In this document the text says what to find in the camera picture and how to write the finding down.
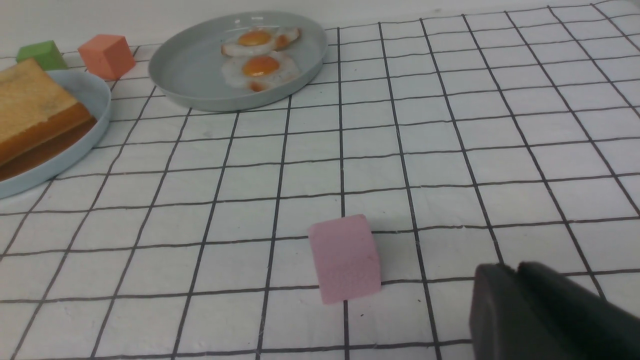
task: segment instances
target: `gray plate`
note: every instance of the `gray plate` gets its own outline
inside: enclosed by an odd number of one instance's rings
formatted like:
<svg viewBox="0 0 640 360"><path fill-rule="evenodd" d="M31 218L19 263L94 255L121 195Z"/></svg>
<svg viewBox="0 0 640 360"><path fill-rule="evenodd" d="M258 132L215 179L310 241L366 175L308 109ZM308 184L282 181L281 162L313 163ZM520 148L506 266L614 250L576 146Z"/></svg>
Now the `gray plate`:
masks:
<svg viewBox="0 0 640 360"><path fill-rule="evenodd" d="M100 141L109 126L111 118L111 89L109 89L104 80L88 72L77 70L52 70L47 71L47 73L55 82L86 106L98 122L82 139L71 145L67 150L59 153L56 157L18 176L0 181L0 199L42 184L44 181L71 167Z"/></svg>
<svg viewBox="0 0 640 360"><path fill-rule="evenodd" d="M301 36L283 50L293 58L301 75L263 92L228 86L220 72L227 59L220 45L253 26L296 26ZM170 100L202 111L256 108L297 92L322 68L327 49L324 29L314 21L284 12L247 12L201 22L167 40L151 57L149 76Z"/></svg>

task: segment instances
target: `toast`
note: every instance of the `toast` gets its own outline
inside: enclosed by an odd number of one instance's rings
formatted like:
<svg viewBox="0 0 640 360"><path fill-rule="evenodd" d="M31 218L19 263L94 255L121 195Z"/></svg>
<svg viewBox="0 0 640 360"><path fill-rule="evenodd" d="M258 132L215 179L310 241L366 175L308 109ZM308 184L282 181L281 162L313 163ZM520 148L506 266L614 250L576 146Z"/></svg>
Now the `toast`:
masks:
<svg viewBox="0 0 640 360"><path fill-rule="evenodd" d="M0 165L0 181L11 179L14 176L27 172L46 161L53 159L59 153L67 150L71 145L82 139L96 124L94 118L85 121L73 129L59 135L48 142L23 152L9 162Z"/></svg>
<svg viewBox="0 0 640 360"><path fill-rule="evenodd" d="M94 124L95 119L86 107L59 86L34 59L0 71L0 167L41 145L40 150L27 158L31 164L48 160L56 151L47 151L47 142L87 122ZM75 137L52 143L59 147L72 138Z"/></svg>

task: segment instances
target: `fried egg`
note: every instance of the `fried egg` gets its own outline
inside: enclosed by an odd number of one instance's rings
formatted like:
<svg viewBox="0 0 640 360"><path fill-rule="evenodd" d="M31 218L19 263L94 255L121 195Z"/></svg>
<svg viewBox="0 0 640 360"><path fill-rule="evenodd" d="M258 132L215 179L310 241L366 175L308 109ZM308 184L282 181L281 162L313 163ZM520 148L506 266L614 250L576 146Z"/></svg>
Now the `fried egg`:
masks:
<svg viewBox="0 0 640 360"><path fill-rule="evenodd" d="M300 37L298 28L251 28L222 44L222 55L256 56L281 50Z"/></svg>
<svg viewBox="0 0 640 360"><path fill-rule="evenodd" d="M229 86L254 92L274 88L300 75L295 61L277 51L265 55L229 58L222 65L221 71Z"/></svg>

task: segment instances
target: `grid tablecloth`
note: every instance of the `grid tablecloth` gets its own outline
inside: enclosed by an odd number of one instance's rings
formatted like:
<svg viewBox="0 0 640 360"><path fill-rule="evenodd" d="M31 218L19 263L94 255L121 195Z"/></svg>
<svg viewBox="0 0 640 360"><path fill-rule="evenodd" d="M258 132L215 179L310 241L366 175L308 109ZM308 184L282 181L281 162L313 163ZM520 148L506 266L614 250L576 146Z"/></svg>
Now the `grid tablecloth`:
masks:
<svg viewBox="0 0 640 360"><path fill-rule="evenodd" d="M132 47L101 143L0 200L0 359L472 359L480 263L640 315L639 13L328 29L311 85L229 114L167 101ZM357 213L382 291L324 306L306 229Z"/></svg>

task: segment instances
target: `white wall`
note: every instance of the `white wall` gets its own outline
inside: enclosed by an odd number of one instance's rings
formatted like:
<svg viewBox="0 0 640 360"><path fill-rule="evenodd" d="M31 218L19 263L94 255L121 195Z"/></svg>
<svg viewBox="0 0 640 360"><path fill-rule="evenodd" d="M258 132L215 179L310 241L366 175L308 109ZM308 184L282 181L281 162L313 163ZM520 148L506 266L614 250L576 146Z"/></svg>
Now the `white wall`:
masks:
<svg viewBox="0 0 640 360"><path fill-rule="evenodd" d="M587 0L563 0L583 3ZM130 44L162 42L198 22L247 10L285 10L323 25L428 12L530 6L549 0L0 0L0 54L55 40L71 51L97 33L125 35Z"/></svg>

